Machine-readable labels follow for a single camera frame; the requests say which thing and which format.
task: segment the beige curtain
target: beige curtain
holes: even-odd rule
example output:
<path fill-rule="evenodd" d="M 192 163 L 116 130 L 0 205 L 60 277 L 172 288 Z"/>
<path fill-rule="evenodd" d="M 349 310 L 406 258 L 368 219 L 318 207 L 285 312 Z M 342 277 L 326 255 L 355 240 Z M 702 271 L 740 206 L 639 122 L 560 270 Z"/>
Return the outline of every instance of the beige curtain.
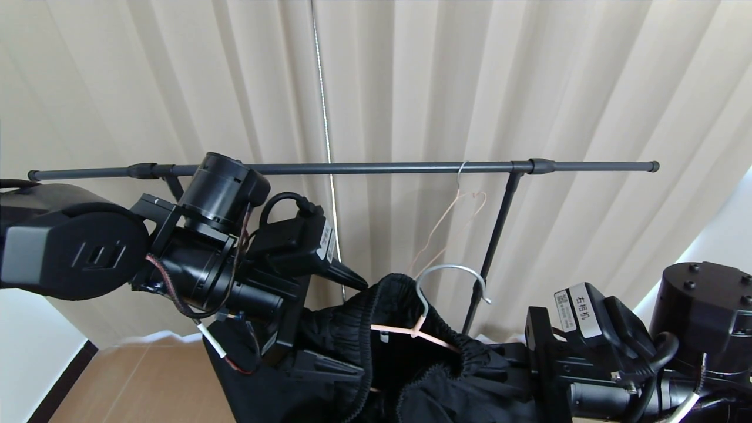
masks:
<path fill-rule="evenodd" d="M 28 169 L 197 163 L 659 160 L 649 173 L 525 176 L 472 333 L 520 332 L 528 305 L 590 281 L 634 306 L 752 164 L 747 2 L 12 2 L 0 0 L 0 159 Z M 323 71 L 324 113 L 314 39 Z M 332 208 L 329 177 L 274 177 Z M 124 205 L 156 181 L 76 181 Z M 479 269 L 504 175 L 463 197 L 413 273 Z M 341 258 L 406 272 L 455 175 L 333 178 Z M 279 216 L 289 209 L 280 207 Z M 426 282 L 460 329 L 471 279 Z M 312 284 L 308 305 L 341 301 Z M 192 331 L 127 288 L 53 304 L 99 345 Z"/>

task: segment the robotic arm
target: robotic arm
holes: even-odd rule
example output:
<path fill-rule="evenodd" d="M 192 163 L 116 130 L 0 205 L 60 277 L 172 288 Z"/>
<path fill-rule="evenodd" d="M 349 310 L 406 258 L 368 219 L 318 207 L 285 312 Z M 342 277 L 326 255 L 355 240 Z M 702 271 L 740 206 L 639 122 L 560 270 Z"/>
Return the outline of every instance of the robotic arm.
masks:
<path fill-rule="evenodd" d="M 138 177 L 154 167 L 129 172 Z M 267 202 L 269 182 L 221 154 L 206 155 L 184 193 L 171 186 L 177 203 L 144 194 L 128 210 L 67 184 L 3 180 L 0 188 L 14 189 L 0 193 L 0 288 L 87 300 L 130 283 L 170 297 L 194 321 L 231 312 L 250 323 L 268 365 L 293 346 L 311 275 L 368 287 L 333 258 L 332 226 L 320 206 L 296 193 Z M 296 216 L 268 222 L 283 199 L 295 201 Z M 248 234 L 250 213 L 261 205 L 259 229 Z M 151 233 L 146 220 L 156 225 Z M 526 344 L 497 345 L 510 366 L 479 386 L 534 403 L 538 421 L 674 422 L 687 414 L 682 421 L 752 421 L 749 274 L 714 263 L 668 267 L 649 331 L 590 284 L 554 298 L 561 329 L 546 308 L 529 307 Z M 297 355 L 288 371 L 294 377 L 362 373 L 322 355 Z"/>

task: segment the black garment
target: black garment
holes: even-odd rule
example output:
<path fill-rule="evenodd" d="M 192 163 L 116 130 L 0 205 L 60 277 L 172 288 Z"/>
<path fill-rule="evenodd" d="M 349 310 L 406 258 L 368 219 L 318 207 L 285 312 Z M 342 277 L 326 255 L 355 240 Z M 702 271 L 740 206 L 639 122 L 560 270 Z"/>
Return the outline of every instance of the black garment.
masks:
<path fill-rule="evenodd" d="M 372 324 L 412 327 L 423 311 L 415 282 L 392 274 L 344 305 L 305 310 L 295 348 L 310 349 L 355 364 L 365 371 L 359 382 L 295 382 L 277 370 L 260 367 L 244 376 L 219 361 L 214 369 L 239 421 L 419 421 L 490 423 L 534 421 L 532 401 L 519 403 L 485 391 L 469 376 L 493 377 L 506 360 L 491 348 L 453 331 L 429 310 L 423 332 L 455 345 L 459 354 L 421 338 L 390 334 L 381 342 Z M 214 323 L 212 333 L 237 360 L 252 351 L 252 341 L 235 322 Z M 243 365 L 253 365 L 253 360 Z M 377 388 L 378 393 L 370 392 Z"/>

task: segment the black baseboard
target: black baseboard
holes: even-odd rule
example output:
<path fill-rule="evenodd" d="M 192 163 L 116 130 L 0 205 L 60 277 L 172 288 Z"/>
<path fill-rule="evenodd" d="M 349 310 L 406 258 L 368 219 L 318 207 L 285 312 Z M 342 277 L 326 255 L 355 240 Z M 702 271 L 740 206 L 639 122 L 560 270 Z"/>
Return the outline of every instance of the black baseboard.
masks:
<path fill-rule="evenodd" d="M 89 365 L 89 362 L 94 358 L 94 354 L 99 349 L 91 343 L 86 341 L 81 347 L 81 350 L 73 357 L 71 363 L 62 372 L 62 375 L 57 379 L 55 385 L 47 392 L 42 402 L 29 418 L 29 423 L 47 423 L 52 418 L 52 415 L 57 411 L 57 407 L 60 406 L 65 396 L 73 388 L 73 384 L 78 380 L 78 376 L 81 376 L 83 370 Z"/>

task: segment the pink hanger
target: pink hanger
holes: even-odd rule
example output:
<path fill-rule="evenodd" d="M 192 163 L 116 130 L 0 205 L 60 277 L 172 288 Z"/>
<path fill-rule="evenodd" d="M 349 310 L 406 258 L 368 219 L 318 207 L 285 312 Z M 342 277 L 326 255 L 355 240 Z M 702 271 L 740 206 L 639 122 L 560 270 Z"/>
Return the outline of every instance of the pink hanger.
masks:
<path fill-rule="evenodd" d="M 457 349 L 454 345 L 450 345 L 447 342 L 442 341 L 439 338 L 436 338 L 435 336 L 431 336 L 428 333 L 424 333 L 420 331 L 420 328 L 423 326 L 423 322 L 426 321 L 426 317 L 428 316 L 428 310 L 429 310 L 428 301 L 426 300 L 426 297 L 423 295 L 423 290 L 420 289 L 420 283 L 429 273 L 435 270 L 449 269 L 449 268 L 464 270 L 466 272 L 471 273 L 473 276 L 475 276 L 475 281 L 481 284 L 481 295 L 483 297 L 483 300 L 486 303 L 491 304 L 491 300 L 486 298 L 486 281 L 485 279 L 483 279 L 483 276 L 479 275 L 473 269 L 470 269 L 469 267 L 463 266 L 461 264 L 439 264 L 438 266 L 429 267 L 428 269 L 424 270 L 422 273 L 418 275 L 417 280 L 415 281 L 415 291 L 418 294 L 418 298 L 420 298 L 420 302 L 423 303 L 423 314 L 418 318 L 418 321 L 415 322 L 415 326 L 412 329 L 406 329 L 403 327 L 383 326 L 380 324 L 372 324 L 371 330 L 378 330 L 380 332 L 389 332 L 389 333 L 404 333 L 406 335 L 410 335 L 410 337 L 412 338 L 415 338 L 415 337 L 423 338 L 430 342 L 435 343 L 436 345 L 441 345 L 454 352 L 459 352 L 459 349 Z"/>

